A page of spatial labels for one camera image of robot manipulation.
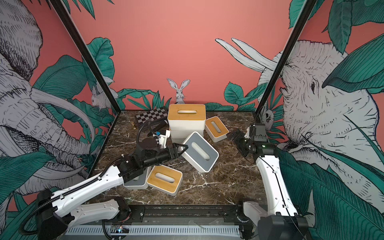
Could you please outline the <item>small bamboo lid tissue box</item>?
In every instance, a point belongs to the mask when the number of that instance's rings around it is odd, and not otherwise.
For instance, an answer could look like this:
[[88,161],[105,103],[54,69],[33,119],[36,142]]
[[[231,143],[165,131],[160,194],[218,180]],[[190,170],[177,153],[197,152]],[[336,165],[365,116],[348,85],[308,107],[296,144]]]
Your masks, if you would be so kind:
[[229,130],[217,116],[211,117],[206,120],[205,131],[210,136],[214,143],[222,141],[227,138]]

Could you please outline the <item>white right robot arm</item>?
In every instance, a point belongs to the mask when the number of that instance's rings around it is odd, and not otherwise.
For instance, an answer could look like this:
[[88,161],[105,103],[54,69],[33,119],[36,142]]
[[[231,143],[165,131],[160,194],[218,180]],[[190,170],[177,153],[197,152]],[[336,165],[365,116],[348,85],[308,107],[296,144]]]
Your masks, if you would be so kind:
[[266,140],[235,130],[228,135],[243,157],[252,155],[262,176],[267,210],[251,201],[243,202],[243,213],[256,225],[260,240],[305,240],[309,225],[298,214],[284,182],[278,148]]

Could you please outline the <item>yellow lid tissue box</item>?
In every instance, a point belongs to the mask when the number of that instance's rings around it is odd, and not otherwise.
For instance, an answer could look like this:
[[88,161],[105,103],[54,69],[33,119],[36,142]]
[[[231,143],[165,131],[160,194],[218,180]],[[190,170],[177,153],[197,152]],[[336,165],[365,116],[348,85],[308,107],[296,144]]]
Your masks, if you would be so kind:
[[177,140],[181,140],[181,139],[186,139],[187,137],[189,137],[193,132],[196,132],[197,130],[171,130],[169,129],[170,133],[171,133],[171,139],[177,139]]

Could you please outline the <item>large bamboo lid tissue box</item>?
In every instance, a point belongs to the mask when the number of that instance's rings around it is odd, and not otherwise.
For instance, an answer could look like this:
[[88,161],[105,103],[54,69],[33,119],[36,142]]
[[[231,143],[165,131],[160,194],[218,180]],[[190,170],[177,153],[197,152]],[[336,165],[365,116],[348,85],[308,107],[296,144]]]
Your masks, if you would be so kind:
[[171,104],[168,111],[171,130],[204,130],[206,106],[203,104]]

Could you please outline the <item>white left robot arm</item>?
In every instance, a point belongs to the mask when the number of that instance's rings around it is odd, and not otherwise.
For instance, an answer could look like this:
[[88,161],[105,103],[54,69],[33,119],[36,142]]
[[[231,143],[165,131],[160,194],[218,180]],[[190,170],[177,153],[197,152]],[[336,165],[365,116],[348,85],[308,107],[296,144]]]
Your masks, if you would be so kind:
[[187,145],[173,143],[165,146],[158,144],[155,139],[144,139],[138,142],[132,153],[113,161],[100,174],[55,193],[43,191],[38,195],[36,212],[33,214],[38,239],[54,240],[71,227],[97,220],[126,222],[132,211],[122,197],[100,205],[87,205],[86,202],[133,180],[152,166],[181,157],[188,148]]

